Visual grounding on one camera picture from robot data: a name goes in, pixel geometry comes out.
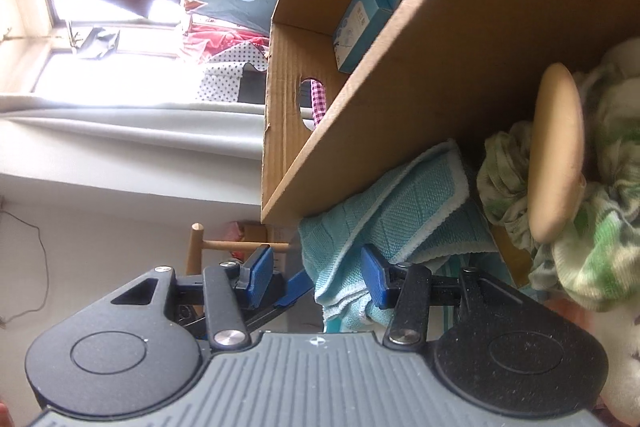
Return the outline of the teal knitted towel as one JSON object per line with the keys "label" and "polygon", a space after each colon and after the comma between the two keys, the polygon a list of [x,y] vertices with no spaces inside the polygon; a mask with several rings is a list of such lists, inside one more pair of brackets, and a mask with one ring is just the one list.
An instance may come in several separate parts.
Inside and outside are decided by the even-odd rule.
{"label": "teal knitted towel", "polygon": [[390,311],[374,304],[361,275],[360,249],[367,244],[392,265],[423,263],[445,277],[473,265],[513,282],[472,199],[470,179],[457,144],[446,141],[299,222],[303,265],[326,332],[366,331],[390,321]]}

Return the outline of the green floral scrunchie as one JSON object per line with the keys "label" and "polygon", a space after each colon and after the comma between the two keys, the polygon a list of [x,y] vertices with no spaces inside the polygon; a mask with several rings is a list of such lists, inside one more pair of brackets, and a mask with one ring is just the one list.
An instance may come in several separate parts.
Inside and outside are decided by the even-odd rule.
{"label": "green floral scrunchie", "polygon": [[639,292],[639,78],[616,63],[573,75],[556,63],[535,117],[485,142],[485,216],[533,257],[533,288],[593,311]]}

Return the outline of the blue tissue box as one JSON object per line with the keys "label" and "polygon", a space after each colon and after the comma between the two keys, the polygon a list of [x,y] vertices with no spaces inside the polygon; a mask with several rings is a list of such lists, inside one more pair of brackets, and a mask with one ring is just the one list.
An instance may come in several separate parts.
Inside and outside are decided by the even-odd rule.
{"label": "blue tissue box", "polygon": [[401,0],[352,0],[334,30],[337,69],[351,74],[368,52]]}

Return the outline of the pink white plush toy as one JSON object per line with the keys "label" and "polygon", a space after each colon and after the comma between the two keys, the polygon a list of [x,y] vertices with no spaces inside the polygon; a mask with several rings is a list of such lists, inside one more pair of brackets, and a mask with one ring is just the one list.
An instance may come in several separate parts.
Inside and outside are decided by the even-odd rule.
{"label": "pink white plush toy", "polygon": [[580,84],[588,184],[575,218],[551,244],[556,275],[588,314],[608,355],[601,399],[639,422],[639,41],[605,53]]}

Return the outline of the yellow scouring sponge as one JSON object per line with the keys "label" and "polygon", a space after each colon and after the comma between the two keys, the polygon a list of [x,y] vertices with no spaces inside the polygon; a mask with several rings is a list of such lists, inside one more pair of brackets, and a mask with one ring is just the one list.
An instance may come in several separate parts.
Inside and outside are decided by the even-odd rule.
{"label": "yellow scouring sponge", "polygon": [[528,274],[533,265],[529,252],[516,248],[505,228],[491,225],[490,231],[515,285],[518,288],[528,285]]}

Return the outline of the grey curtain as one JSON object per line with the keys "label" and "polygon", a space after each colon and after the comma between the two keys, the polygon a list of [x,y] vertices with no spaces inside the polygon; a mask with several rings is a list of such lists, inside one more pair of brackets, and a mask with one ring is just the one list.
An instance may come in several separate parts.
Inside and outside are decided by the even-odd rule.
{"label": "grey curtain", "polygon": [[134,194],[256,207],[264,109],[1,99],[1,171]]}

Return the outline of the white polka dot cloth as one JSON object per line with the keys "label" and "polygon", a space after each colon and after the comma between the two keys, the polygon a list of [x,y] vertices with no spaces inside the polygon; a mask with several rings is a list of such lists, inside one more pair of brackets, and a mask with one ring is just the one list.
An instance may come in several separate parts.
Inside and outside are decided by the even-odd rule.
{"label": "white polka dot cloth", "polygon": [[239,101],[244,72],[265,72],[268,60],[259,46],[250,42],[236,44],[209,57],[201,66],[195,100],[236,103]]}

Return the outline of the purple checkered tablecloth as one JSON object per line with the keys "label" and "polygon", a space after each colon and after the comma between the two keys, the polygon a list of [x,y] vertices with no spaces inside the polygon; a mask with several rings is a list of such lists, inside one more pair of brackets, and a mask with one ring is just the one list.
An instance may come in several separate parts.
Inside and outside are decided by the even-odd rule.
{"label": "purple checkered tablecloth", "polygon": [[310,80],[310,101],[312,118],[314,118],[314,124],[318,126],[326,115],[328,104],[326,104],[326,88],[315,79]]}

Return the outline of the pink hanging garment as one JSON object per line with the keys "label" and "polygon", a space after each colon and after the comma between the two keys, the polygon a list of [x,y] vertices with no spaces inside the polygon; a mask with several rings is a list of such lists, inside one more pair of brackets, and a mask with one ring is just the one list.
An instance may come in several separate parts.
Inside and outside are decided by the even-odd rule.
{"label": "pink hanging garment", "polygon": [[242,26],[224,20],[197,20],[191,18],[182,33],[180,53],[199,62],[242,43],[250,43],[265,52],[269,38]]}

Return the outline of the brown cardboard box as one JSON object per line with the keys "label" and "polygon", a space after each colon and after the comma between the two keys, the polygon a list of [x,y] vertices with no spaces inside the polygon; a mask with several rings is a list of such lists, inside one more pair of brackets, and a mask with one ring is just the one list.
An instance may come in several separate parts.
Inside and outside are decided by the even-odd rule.
{"label": "brown cardboard box", "polygon": [[[544,69],[587,70],[638,35],[639,0],[401,0],[351,74],[332,38],[352,0],[278,0],[262,221],[294,225],[447,139],[469,161],[532,113]],[[310,80],[326,88],[312,118]]]}

